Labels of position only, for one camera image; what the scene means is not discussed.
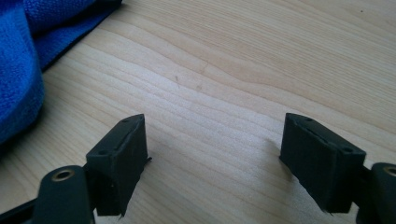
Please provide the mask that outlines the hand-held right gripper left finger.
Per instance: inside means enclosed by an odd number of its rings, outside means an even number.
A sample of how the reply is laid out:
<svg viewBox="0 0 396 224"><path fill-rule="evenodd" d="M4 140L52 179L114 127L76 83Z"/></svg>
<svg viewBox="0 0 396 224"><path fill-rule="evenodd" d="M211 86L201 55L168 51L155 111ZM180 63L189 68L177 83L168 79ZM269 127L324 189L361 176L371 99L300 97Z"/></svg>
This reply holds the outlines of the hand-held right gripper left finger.
<svg viewBox="0 0 396 224"><path fill-rule="evenodd" d="M151 160L145 116L118 122L86 155L85 173L98 216L124 216L134 189Z"/></svg>

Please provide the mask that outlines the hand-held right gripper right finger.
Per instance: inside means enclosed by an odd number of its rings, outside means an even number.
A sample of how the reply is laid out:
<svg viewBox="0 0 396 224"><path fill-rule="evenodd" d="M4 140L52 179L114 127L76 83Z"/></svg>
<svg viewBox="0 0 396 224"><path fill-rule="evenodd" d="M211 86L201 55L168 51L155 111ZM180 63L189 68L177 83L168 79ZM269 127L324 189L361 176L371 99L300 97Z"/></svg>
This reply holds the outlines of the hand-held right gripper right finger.
<svg viewBox="0 0 396 224"><path fill-rule="evenodd" d="M321 210L349 211L353 183L365 156L363 150L314 119L286 115L279 158Z"/></svg>

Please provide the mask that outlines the blue towel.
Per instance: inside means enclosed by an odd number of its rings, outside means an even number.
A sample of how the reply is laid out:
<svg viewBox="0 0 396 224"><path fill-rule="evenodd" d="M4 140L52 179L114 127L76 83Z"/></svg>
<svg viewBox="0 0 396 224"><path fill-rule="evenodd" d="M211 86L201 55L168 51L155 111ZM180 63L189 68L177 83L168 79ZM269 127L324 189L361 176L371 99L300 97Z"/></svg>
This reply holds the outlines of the blue towel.
<svg viewBox="0 0 396 224"><path fill-rule="evenodd" d="M35 122L42 72L122 0L0 0L0 145Z"/></svg>

